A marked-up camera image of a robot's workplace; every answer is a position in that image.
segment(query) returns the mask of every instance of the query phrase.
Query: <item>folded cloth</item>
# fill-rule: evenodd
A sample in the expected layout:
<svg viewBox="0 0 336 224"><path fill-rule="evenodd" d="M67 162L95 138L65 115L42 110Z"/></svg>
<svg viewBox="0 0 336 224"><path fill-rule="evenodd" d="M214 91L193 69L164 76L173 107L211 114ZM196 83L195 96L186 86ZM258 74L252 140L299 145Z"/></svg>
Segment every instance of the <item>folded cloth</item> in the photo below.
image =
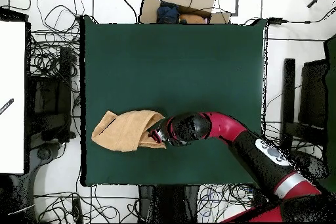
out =
<svg viewBox="0 0 336 224"><path fill-rule="evenodd" d="M165 148L164 143L158 144L148 137L147 131L162 119L164 117L160 113L149 110L130 111L119 116L107 111L91 139L104 148L122 152L137 150L138 146Z"/></svg>

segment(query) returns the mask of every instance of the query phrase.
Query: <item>cardboard box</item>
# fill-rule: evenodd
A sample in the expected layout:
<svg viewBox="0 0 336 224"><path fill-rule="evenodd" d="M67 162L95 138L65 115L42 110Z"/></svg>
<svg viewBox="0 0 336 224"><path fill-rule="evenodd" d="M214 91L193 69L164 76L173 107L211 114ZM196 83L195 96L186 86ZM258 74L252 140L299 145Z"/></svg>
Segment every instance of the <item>cardboard box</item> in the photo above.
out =
<svg viewBox="0 0 336 224"><path fill-rule="evenodd" d="M142 0L140 22L155 24L162 1L178 5L181 14L192 13L207 18L210 24L228 24L230 20L229 12L211 13L215 0Z"/></svg>

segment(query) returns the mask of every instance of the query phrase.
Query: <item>floor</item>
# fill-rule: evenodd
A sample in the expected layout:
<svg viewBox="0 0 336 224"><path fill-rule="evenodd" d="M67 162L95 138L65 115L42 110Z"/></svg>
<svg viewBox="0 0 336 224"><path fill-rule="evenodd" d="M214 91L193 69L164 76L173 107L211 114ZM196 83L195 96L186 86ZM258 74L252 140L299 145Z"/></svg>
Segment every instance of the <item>floor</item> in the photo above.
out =
<svg viewBox="0 0 336 224"><path fill-rule="evenodd" d="M128 0L133 6L137 14L139 14L142 0ZM227 11L234 12L235 0L216 0L215 6ZM311 0L239 0L239 15L232 17L231 21L235 24L243 24L246 20L253 17L269 18L282 17L290 21L319 20L332 7L335 6L335 0L319 0L312 8L306 6ZM0 0L0 5L8 5L8 0ZM29 6L29 0L10 0L10 5L26 9ZM65 5L74 11L74 0L31 0L31 6L27 11L20 11L29 15L31 30L46 30L41 16L43 18L48 12L57 5ZM134 23L135 17L132 10L125 4L123 0L75 0L77 13L85 13L93 15L99 23ZM63 12L58 18L60 11L54 11L48 16L48 23L55 23L57 20L57 28L68 28L73 17L68 12ZM333 36L336 32L336 15L330 16L319 23L311 24L282 24L280 26L271 26L268 32L268 71L267 71L267 93L266 102L270 102L274 97L282 92L282 68L285 58L295 58L297 64L295 85L301 83L301 68L305 62L325 58L323 41ZM73 79L79 85L79 78ZM295 90L295 119L299 112L299 94L300 88ZM267 108L266 121L280 121L280 104L281 97L272 101ZM76 107L75 116L80 115L80 107ZM80 125L79 118L76 120L77 126ZM270 125L279 128L278 123L270 123ZM43 166L36 177L34 195L41 196L35 199L35 209L37 213L41 213L52 203L54 196L43 195L52 194L67 195L66 192L76 191L76 180L79 175L81 149L79 137L68 143L63 157L54 160L50 164ZM77 186L78 193L82 197L86 197L90 202L91 190L87 187ZM99 185L96 190L96 196L102 206L114 206L119 212L121 218L125 217L129 212L128 204L134 204L134 199L138 197L138 188L131 185ZM97 199L93 198L94 205L98 205ZM66 202L71 209L71 202ZM89 212L89 206L82 203L83 213ZM232 205L223 213L222 218L230 217L243 208L239 205ZM108 217L116 215L115 210L109 209L105 211ZM53 214L47 214L45 219L54 218ZM117 222L117 218L111 219L111 222ZM129 216L123 222L135 223L136 217ZM93 223L105 223L105 219L101 216L92 220Z"/></svg>

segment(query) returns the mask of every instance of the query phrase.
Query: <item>green tablecloth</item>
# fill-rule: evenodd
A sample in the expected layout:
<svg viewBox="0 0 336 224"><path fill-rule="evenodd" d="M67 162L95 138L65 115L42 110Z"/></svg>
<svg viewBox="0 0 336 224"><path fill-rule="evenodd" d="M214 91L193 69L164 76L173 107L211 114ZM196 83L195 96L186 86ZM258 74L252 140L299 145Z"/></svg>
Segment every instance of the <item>green tablecloth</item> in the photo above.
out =
<svg viewBox="0 0 336 224"><path fill-rule="evenodd" d="M94 24L85 17L85 184L252 182L217 139L112 152L91 133L107 110L143 109L165 117L222 112L260 133L265 24Z"/></svg>

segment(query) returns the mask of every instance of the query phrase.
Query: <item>white board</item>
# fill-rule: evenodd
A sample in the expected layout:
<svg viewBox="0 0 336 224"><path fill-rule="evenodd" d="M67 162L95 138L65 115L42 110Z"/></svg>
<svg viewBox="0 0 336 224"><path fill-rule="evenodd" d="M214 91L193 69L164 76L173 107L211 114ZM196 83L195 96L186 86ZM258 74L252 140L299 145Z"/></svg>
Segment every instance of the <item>white board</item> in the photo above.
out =
<svg viewBox="0 0 336 224"><path fill-rule="evenodd" d="M25 27L0 21L0 173L24 172Z"/></svg>

